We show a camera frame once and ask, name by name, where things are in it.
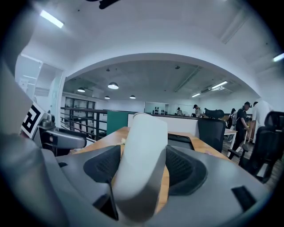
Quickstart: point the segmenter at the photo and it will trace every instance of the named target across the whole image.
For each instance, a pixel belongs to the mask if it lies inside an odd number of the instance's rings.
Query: gray plastic panel
[[[95,182],[90,178],[83,169],[86,161],[96,157],[115,146],[109,146],[102,149],[56,157],[57,162],[64,162],[67,165],[62,167],[61,170],[73,185],[74,188],[86,198],[90,204],[97,201],[102,195],[110,195],[110,187],[106,183]]]
[[[169,196],[165,207],[146,223],[147,226],[218,226],[243,213],[231,188],[244,185],[257,201],[268,195],[261,182],[233,162],[174,148],[203,162],[208,170],[207,179],[189,196]]]
[[[52,151],[42,149],[42,153],[49,178],[57,196],[62,202],[70,227],[124,226],[94,208],[87,199],[75,190],[59,167]]]
[[[44,163],[39,147],[31,139],[0,134],[0,171],[15,198],[48,226],[66,226],[65,210]]]

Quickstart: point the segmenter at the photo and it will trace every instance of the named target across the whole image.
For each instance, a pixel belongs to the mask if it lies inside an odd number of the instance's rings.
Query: desk
[[[93,151],[93,150],[104,148],[104,147],[111,146],[111,145],[117,145],[118,143],[121,142],[122,138],[125,138],[125,139],[127,138],[129,129],[130,128],[128,127],[123,127],[109,134],[108,136],[100,139],[99,141],[96,141],[95,143],[75,152],[74,154]],[[201,141],[197,137],[194,137],[190,133],[178,133],[178,132],[169,132],[169,133],[189,137],[191,139],[191,142],[192,142],[192,145],[195,151],[197,152],[207,153],[207,154],[210,154],[210,155],[213,155],[213,156],[225,159],[225,160],[229,160],[226,156],[222,155],[220,152],[210,147],[208,144]],[[124,149],[124,145],[121,146],[121,154],[123,153],[123,149]],[[156,209],[156,212],[159,212],[167,202],[168,191],[169,191],[169,181],[170,181],[169,172],[168,172],[168,169],[165,167],[163,178],[162,178],[160,195],[159,195],[159,202],[158,202],[158,207]]]
[[[233,146],[234,146],[236,134],[237,134],[237,131],[235,131],[235,130],[225,129],[224,135],[233,135],[233,139],[232,139],[232,142],[231,142],[231,145],[230,145],[230,149],[232,149]]]

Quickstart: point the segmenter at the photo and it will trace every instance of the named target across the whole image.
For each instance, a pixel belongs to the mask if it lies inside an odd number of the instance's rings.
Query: person
[[[231,127],[233,125],[233,117],[234,117],[235,113],[236,113],[235,108],[232,108],[231,114],[229,115],[229,118],[228,118],[228,129],[231,129]]]
[[[247,110],[251,107],[249,102],[245,102],[242,108],[237,112],[237,123],[236,123],[236,141],[233,146],[233,150],[237,150],[241,142],[245,140],[245,129],[248,131],[249,127],[245,123],[245,118],[247,117]]]
[[[236,109],[232,108],[231,114],[228,119],[228,129],[235,130],[236,129]],[[232,142],[233,135],[228,136],[228,142]]]
[[[252,110],[252,120],[256,121],[256,127],[254,130],[254,137],[252,141],[253,143],[256,142],[257,130],[260,127],[264,126],[265,118],[270,111],[273,111],[273,108],[268,102],[264,100],[259,102],[254,102]]]
[[[178,109],[177,109],[177,115],[178,116],[183,116],[183,114],[182,114],[182,110],[178,107]]]
[[[193,108],[195,109],[195,115],[196,117],[202,117],[203,116],[203,111],[198,107],[198,105],[194,105]]]

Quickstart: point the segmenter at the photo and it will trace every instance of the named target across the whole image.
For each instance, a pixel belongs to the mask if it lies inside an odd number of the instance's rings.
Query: white cylinder
[[[166,162],[167,123],[145,113],[133,116],[113,186],[119,220],[143,223],[155,211]]]

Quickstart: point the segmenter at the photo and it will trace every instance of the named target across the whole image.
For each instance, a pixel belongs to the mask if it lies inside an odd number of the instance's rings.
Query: man in black shirt
[[[236,150],[241,142],[245,139],[245,129],[248,131],[249,127],[245,123],[245,118],[247,117],[247,110],[251,107],[249,102],[246,102],[243,108],[239,109],[237,112],[237,124],[236,124],[236,141],[233,146],[233,150]]]

